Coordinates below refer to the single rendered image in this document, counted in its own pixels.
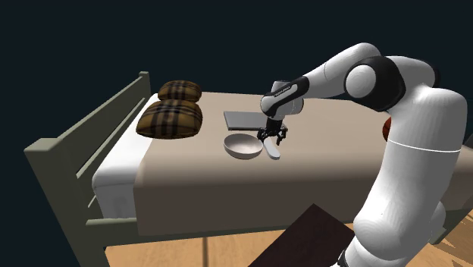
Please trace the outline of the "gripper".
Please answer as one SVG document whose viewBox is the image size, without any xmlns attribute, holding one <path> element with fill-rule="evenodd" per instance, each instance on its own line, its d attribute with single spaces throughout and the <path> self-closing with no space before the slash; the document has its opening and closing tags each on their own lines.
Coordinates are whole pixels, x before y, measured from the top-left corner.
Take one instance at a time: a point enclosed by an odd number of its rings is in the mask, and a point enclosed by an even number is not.
<svg viewBox="0 0 473 267">
<path fill-rule="evenodd" d="M 279 146 L 280 142 L 286 138 L 287 128 L 283 125 L 282 120 L 273 120 L 268 118 L 266 121 L 265 129 L 259 130 L 257 138 L 263 142 L 266 137 L 277 136 L 276 144 Z"/>
</svg>

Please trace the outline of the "white remote control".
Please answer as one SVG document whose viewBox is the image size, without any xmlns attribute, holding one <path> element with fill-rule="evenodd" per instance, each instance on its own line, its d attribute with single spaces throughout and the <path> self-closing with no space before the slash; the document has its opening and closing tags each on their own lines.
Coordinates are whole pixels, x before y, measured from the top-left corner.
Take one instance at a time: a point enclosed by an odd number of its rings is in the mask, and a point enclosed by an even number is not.
<svg viewBox="0 0 473 267">
<path fill-rule="evenodd" d="M 280 152 L 277 150 L 270 137 L 265 138 L 263 142 L 263 147 L 265 148 L 266 153 L 271 159 L 278 160 L 280 158 Z"/>
</svg>

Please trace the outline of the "grey bowl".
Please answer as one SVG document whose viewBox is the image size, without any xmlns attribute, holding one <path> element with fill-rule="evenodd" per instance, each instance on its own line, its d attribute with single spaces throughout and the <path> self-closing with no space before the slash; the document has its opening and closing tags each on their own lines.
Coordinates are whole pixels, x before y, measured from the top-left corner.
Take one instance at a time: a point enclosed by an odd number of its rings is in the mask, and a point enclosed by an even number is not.
<svg viewBox="0 0 473 267">
<path fill-rule="evenodd" d="M 262 142 L 246 133 L 233 133 L 224 138 L 225 151 L 236 159 L 253 159 L 262 149 Z"/>
</svg>

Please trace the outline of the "grey flat tablet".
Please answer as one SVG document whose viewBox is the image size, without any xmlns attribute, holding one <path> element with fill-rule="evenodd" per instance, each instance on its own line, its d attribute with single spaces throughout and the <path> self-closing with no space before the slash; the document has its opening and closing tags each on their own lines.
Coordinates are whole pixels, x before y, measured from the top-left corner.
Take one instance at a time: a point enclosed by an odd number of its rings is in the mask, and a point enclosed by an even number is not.
<svg viewBox="0 0 473 267">
<path fill-rule="evenodd" d="M 268 117 L 261 112 L 225 111 L 224 119 L 228 130 L 255 130 L 265 127 Z"/>
</svg>

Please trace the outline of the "bed with beige blanket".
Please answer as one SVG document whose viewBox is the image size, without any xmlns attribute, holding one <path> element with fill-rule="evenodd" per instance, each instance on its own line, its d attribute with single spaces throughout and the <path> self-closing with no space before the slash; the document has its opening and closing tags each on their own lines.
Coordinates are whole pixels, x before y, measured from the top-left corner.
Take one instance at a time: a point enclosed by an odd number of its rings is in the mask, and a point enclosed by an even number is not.
<svg viewBox="0 0 473 267">
<path fill-rule="evenodd" d="M 388 113 L 308 99 L 284 121 L 278 160 L 265 152 L 242 160 L 224 149 L 224 112 L 257 112 L 257 95 L 204 93 L 200 131 L 177 140 L 136 133 L 153 100 L 143 71 L 24 151 L 80 267 L 125 267 L 130 250 L 145 249 L 148 267 L 202 267 L 209 237 L 282 230 L 312 204 L 354 232 L 381 169 Z M 463 144 L 441 202 L 445 211 L 473 208 L 473 150 Z"/>
</svg>

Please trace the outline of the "brown plaid pillow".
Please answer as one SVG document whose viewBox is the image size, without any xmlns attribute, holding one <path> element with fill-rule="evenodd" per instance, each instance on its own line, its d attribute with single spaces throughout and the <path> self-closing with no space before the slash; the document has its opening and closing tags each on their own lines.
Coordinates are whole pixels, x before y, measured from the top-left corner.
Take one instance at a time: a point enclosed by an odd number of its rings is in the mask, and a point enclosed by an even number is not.
<svg viewBox="0 0 473 267">
<path fill-rule="evenodd" d="M 199 84 L 188 80 L 172 80 L 165 83 L 158 91 L 160 100 L 178 99 L 198 102 L 202 96 Z"/>
<path fill-rule="evenodd" d="M 202 121 L 202 110 L 196 103 L 168 99 L 152 103 L 143 112 L 136 132 L 154 139 L 183 139 L 195 136 Z"/>
</svg>

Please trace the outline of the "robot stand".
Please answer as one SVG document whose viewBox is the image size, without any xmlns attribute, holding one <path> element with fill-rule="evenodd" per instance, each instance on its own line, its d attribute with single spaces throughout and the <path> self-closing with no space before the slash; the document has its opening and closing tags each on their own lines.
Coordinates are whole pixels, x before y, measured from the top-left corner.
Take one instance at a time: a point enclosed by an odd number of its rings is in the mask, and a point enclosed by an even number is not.
<svg viewBox="0 0 473 267">
<path fill-rule="evenodd" d="M 331 267 L 353 238 L 352 229 L 312 204 L 248 267 Z"/>
</svg>

